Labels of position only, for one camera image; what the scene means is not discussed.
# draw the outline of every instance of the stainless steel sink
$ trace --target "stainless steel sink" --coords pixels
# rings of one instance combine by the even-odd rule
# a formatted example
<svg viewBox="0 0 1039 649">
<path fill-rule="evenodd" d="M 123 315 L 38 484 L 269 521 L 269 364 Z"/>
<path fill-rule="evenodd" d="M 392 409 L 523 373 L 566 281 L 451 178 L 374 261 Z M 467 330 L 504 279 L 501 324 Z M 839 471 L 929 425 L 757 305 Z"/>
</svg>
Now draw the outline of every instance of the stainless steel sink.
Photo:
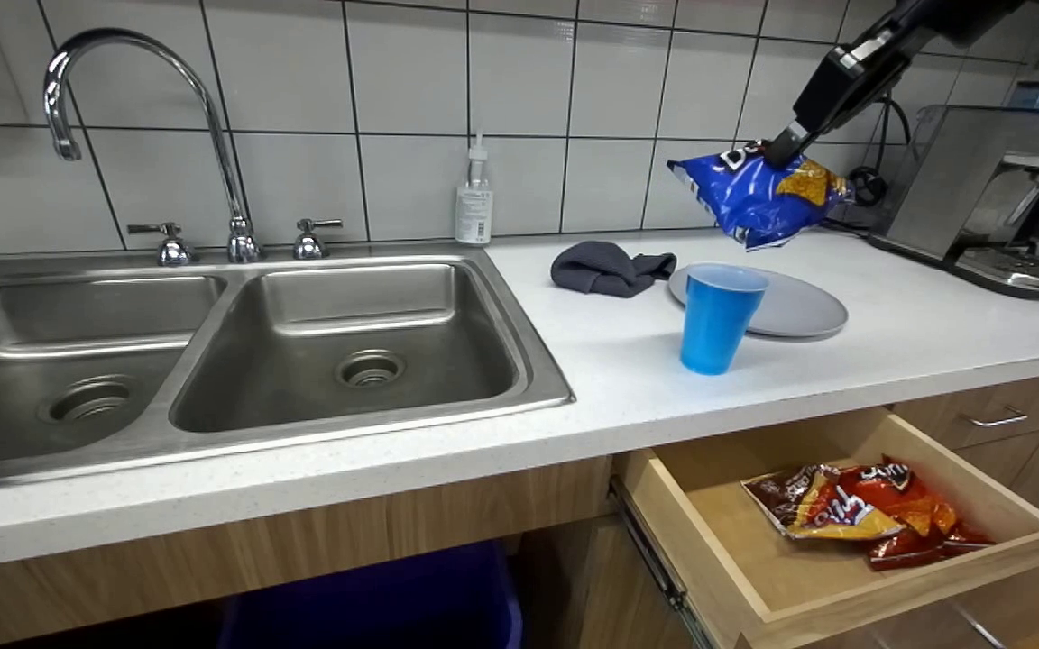
<svg viewBox="0 0 1039 649">
<path fill-rule="evenodd" d="M 569 402 L 485 254 L 0 264 L 0 479 Z"/>
<path fill-rule="evenodd" d="M 222 293 L 217 279 L 0 281 L 0 461 L 131 425 Z"/>
<path fill-rule="evenodd" d="M 306 419 L 498 409 L 523 359 L 460 261 L 284 270 L 246 284 L 172 421 L 193 434 Z"/>
</svg>

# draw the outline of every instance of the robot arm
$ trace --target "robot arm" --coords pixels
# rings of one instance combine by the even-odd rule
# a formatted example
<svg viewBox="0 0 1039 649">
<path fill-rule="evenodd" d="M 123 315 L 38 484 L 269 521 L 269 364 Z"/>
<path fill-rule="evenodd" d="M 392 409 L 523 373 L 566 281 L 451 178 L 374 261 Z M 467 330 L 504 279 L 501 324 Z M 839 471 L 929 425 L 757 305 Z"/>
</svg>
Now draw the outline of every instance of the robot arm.
<svg viewBox="0 0 1039 649">
<path fill-rule="evenodd" d="M 1008 10 L 1026 0 L 897 0 L 853 47 L 834 47 L 795 111 L 799 123 L 766 146 L 766 163 L 792 166 L 815 138 L 845 127 L 869 100 L 891 91 L 913 67 L 913 56 L 932 40 L 974 43 Z"/>
</svg>

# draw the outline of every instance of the coffee machine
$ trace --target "coffee machine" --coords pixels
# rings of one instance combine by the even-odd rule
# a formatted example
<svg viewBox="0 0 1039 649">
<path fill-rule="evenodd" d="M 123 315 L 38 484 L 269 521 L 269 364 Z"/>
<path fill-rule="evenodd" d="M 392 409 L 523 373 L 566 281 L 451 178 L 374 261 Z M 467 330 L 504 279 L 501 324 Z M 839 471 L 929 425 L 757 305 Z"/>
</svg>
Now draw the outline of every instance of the coffee machine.
<svg viewBox="0 0 1039 649">
<path fill-rule="evenodd" d="M 1039 111 L 942 108 L 877 245 L 1039 299 Z"/>
</svg>

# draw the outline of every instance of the blue bin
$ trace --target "blue bin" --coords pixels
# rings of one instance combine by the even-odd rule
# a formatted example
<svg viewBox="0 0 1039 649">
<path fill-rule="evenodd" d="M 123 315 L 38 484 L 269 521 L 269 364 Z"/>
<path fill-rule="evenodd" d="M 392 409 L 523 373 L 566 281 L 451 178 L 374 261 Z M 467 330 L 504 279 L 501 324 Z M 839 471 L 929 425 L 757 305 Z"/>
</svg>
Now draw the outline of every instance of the blue bin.
<svg viewBox="0 0 1039 649">
<path fill-rule="evenodd" d="M 520 649 L 501 547 L 474 546 L 235 604 L 225 649 Z"/>
</svg>

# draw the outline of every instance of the soap dispenser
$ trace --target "soap dispenser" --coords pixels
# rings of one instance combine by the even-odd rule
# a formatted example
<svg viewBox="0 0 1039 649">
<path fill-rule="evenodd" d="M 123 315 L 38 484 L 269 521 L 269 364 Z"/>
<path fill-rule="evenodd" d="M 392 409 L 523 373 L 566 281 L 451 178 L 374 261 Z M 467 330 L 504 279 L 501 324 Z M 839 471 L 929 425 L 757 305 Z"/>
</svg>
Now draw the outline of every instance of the soap dispenser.
<svg viewBox="0 0 1039 649">
<path fill-rule="evenodd" d="M 455 187 L 455 242 L 460 245 L 487 245 L 493 216 L 493 193 L 487 180 L 487 146 L 475 134 L 471 148 L 471 178 Z"/>
</svg>

